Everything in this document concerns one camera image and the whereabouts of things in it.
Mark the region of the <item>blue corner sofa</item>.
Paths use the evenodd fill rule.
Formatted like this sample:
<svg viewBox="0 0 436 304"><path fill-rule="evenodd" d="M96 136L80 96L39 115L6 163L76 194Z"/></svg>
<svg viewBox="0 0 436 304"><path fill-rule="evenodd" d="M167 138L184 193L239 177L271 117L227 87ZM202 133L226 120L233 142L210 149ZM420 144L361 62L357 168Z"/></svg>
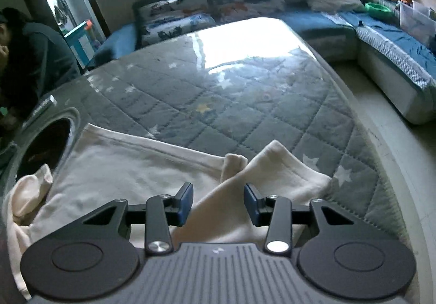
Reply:
<svg viewBox="0 0 436 304"><path fill-rule="evenodd" d="M328 14L304 0L286 0L276 17L327 62L356 60L403 117L420 125L435 119L435 55L398 26L367 13Z"/></svg>

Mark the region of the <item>clear plastic storage box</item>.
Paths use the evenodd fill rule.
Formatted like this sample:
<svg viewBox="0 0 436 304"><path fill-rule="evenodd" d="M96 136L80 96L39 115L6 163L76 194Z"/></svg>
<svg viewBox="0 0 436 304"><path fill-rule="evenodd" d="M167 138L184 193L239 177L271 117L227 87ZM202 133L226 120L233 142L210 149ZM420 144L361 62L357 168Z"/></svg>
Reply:
<svg viewBox="0 0 436 304"><path fill-rule="evenodd" d="M435 39L435 10L416 1L398 4L401 29L426 47Z"/></svg>

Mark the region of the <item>small butterfly print cushion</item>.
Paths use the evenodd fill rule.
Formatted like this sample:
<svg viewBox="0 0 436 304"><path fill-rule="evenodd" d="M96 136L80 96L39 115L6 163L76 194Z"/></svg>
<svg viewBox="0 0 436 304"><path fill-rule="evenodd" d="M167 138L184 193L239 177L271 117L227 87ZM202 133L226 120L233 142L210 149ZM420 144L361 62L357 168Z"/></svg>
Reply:
<svg viewBox="0 0 436 304"><path fill-rule="evenodd" d="M216 25L210 15L211 0L163 0L137 10L137 30L142 47Z"/></svg>

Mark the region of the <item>person in dark hoodie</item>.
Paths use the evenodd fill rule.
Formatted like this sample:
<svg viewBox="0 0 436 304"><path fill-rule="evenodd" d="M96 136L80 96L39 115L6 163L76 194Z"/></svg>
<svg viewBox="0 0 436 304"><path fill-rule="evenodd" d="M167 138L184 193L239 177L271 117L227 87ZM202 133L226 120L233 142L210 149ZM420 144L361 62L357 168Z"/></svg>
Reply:
<svg viewBox="0 0 436 304"><path fill-rule="evenodd" d="M24 122L39 100L81 76L73 52L54 29L14 8L1 10L1 129Z"/></svg>

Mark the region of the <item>grey rectangular remote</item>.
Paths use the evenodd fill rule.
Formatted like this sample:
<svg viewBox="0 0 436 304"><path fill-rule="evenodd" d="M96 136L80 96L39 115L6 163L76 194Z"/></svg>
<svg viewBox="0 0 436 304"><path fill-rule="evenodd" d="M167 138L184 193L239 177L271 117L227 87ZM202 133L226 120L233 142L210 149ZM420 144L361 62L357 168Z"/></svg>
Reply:
<svg viewBox="0 0 436 304"><path fill-rule="evenodd" d="M32 123L34 123L34 121L37 120L43 113L45 113L48 109L55 107L57 104L57 100L52 94L46 96L46 98L40 102L35 110L30 114L29 118L23 123L22 128L27 128L32 125Z"/></svg>

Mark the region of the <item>grey quilted star table cover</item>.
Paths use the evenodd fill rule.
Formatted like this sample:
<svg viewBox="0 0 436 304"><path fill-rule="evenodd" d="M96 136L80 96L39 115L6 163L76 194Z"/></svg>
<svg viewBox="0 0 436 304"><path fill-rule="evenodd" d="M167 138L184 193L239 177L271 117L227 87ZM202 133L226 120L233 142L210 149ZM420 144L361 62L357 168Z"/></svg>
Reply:
<svg viewBox="0 0 436 304"><path fill-rule="evenodd" d="M97 68L54 91L57 105L22 134L53 173L84 128L153 139L214 156L252 159L276 140L330 178L325 195L409 242L391 184L360 119L288 26L252 19L167 40Z"/></svg>

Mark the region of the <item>cream white sweater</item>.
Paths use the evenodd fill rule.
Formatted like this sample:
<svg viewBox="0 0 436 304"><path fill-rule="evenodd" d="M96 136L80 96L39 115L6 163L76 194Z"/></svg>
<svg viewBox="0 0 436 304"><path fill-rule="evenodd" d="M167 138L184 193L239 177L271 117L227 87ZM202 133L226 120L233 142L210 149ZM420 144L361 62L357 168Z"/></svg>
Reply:
<svg viewBox="0 0 436 304"><path fill-rule="evenodd" d="M175 194L186 182L194 186L194 203L186 224L171 233L174 244L262 244L267 230L250 221L243 202L245 184L296 205L322 197L330 186L329 176L276 140L247 159L88 125L58 173L38 163L4 199L8 254L18 290L29 294L20 261L34 242L114 199L143 204L155 195Z"/></svg>

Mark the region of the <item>green bowl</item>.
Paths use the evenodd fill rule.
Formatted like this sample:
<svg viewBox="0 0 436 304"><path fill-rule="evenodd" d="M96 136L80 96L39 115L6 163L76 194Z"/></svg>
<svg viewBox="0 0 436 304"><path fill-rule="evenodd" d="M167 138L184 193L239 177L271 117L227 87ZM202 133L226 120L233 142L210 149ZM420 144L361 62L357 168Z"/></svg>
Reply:
<svg viewBox="0 0 436 304"><path fill-rule="evenodd" d="M365 9L369 16L378 20L388 20L393 16L392 10L381 4L367 2L365 3Z"/></svg>

